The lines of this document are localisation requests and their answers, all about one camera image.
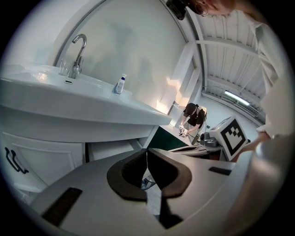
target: faucet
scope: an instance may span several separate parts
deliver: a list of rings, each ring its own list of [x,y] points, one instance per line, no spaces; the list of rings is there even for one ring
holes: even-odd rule
[[[72,43],[76,43],[80,38],[83,39],[83,44],[82,44],[82,48],[79,51],[79,54],[77,56],[76,61],[73,63],[73,67],[70,70],[70,74],[69,74],[69,78],[76,78],[76,75],[78,75],[81,71],[82,71],[82,64],[83,64],[83,57],[82,57],[82,53],[86,47],[86,43],[87,43],[87,38],[85,34],[79,34],[77,35],[73,40]]]

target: dark shirt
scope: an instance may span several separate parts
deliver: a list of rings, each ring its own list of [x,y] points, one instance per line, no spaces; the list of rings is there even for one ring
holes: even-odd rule
[[[183,111],[183,115],[185,117],[188,117],[189,115],[186,113],[186,109]],[[205,118],[205,112],[203,109],[199,110],[199,113],[197,114],[197,111],[192,114],[188,120],[188,123],[192,126],[196,126],[196,124],[199,124],[201,127],[203,125],[204,122],[204,118]]]

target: white ceiling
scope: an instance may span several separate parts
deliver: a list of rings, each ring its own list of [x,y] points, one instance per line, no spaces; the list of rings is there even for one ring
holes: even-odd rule
[[[230,16],[196,15],[205,45],[207,78],[204,94],[214,96],[243,110],[259,123],[265,122],[265,114],[259,104],[265,95],[261,63],[255,50],[256,40],[243,12],[234,11]],[[244,106],[231,100],[228,90],[250,102]]]

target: white sink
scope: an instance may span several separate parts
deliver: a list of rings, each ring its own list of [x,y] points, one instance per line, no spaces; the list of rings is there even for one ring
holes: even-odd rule
[[[112,93],[111,84],[85,75],[72,79],[59,75],[58,71],[57,67],[33,64],[3,68],[2,112],[22,111],[43,118],[132,125],[167,125],[171,121],[169,116],[133,99],[128,91],[117,95]]]

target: hair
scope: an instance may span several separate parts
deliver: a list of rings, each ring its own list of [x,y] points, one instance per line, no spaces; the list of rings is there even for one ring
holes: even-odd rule
[[[186,113],[189,116],[191,116],[194,113],[196,106],[198,106],[198,105],[195,105],[194,103],[189,103],[188,105],[186,105],[186,107],[185,107]]]

